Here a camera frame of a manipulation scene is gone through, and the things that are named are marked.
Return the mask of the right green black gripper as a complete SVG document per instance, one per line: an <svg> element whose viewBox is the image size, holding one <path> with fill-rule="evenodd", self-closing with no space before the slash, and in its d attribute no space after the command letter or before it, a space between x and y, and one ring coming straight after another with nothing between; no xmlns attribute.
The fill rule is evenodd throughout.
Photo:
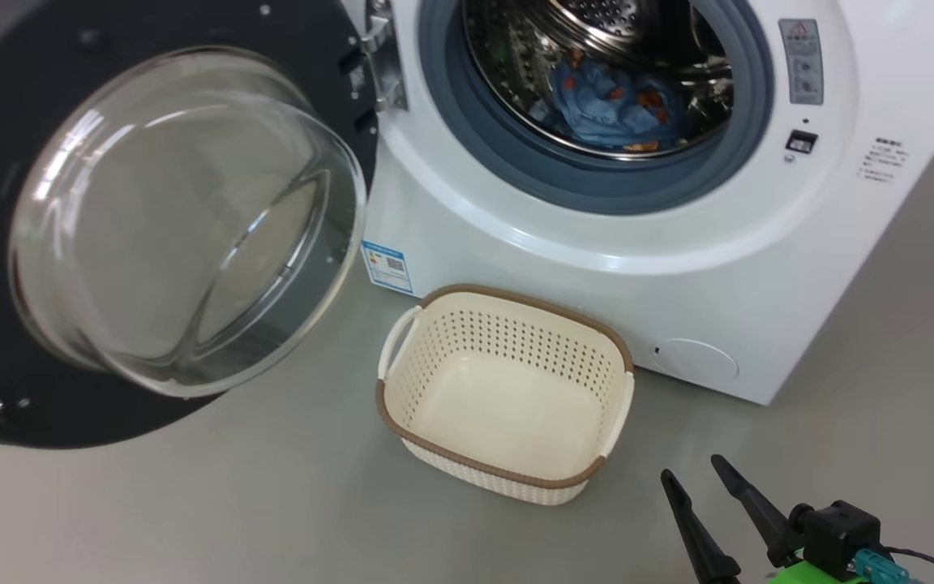
<svg viewBox="0 0 934 584"><path fill-rule="evenodd" d="M766 544L767 557L778 569L770 583L918 583L880 543L880 521L874 515L835 501L820 509L796 505L785 517L724 456L712 455L711 463ZM737 561L709 535L671 470L661 472L661 485L697 583L740 583Z"/></svg>

